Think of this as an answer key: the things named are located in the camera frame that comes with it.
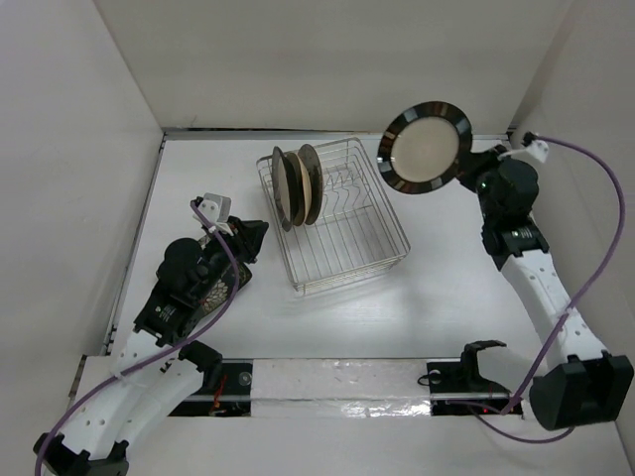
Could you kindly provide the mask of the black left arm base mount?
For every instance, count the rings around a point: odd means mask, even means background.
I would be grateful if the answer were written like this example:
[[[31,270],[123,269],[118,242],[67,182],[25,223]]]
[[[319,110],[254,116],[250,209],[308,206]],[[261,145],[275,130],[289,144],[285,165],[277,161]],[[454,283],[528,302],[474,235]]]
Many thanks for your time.
[[[202,374],[201,387],[178,404],[171,417],[249,417],[253,361],[225,359],[201,342],[183,347],[180,360],[189,360]]]

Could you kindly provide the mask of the grey reindeer snowflake plate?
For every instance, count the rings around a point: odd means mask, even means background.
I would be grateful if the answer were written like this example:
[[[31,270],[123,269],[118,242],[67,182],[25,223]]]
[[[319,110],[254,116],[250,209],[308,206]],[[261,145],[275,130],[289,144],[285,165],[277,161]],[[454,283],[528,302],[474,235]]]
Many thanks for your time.
[[[322,209],[324,179],[321,161],[317,150],[310,144],[303,144],[300,147],[299,158],[307,169],[311,184],[311,203],[305,224],[313,225],[318,220]]]

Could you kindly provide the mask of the black square floral plate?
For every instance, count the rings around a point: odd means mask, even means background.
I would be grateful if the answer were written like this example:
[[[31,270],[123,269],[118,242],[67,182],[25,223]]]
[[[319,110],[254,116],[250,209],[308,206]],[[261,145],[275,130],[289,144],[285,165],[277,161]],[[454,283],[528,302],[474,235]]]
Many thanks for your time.
[[[233,267],[229,262],[229,259],[220,245],[217,243],[211,243],[211,239],[208,236],[203,236],[197,240],[198,245],[202,250],[201,257],[196,263],[196,273],[200,277],[208,278],[209,272],[203,270],[203,264],[212,263],[212,258],[219,256],[221,258],[221,269],[219,278],[211,287],[207,294],[200,300],[201,311],[204,317],[211,316],[220,307],[222,307],[228,300],[235,282],[233,273]]]

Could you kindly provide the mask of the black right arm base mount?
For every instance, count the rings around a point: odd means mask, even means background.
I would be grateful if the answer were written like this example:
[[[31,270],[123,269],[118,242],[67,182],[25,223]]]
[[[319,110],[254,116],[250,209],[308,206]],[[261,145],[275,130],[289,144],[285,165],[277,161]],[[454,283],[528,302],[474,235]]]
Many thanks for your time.
[[[505,349],[500,340],[477,340],[464,345],[458,358],[429,361],[417,383],[429,390],[434,417],[499,414],[512,391],[481,374],[479,356],[490,349]]]

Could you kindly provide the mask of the mirrored rim cream plate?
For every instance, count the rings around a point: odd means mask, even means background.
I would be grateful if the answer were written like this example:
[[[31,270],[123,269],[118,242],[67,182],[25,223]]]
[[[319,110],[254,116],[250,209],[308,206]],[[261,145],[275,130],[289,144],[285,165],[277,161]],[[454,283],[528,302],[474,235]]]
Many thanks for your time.
[[[416,104],[397,116],[381,135],[376,165],[391,188],[429,193],[458,175],[459,160],[472,147],[466,114],[444,101]]]

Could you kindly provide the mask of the brown rim cream plate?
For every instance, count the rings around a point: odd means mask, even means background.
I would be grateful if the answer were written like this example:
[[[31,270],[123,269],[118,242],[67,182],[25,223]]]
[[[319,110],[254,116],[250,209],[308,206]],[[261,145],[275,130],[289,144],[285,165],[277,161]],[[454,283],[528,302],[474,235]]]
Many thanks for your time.
[[[288,217],[288,212],[284,208],[283,193],[288,192],[287,173],[283,160],[282,150],[275,146],[272,153],[272,185],[274,191],[274,203],[276,212],[285,232],[289,232],[293,225]]]

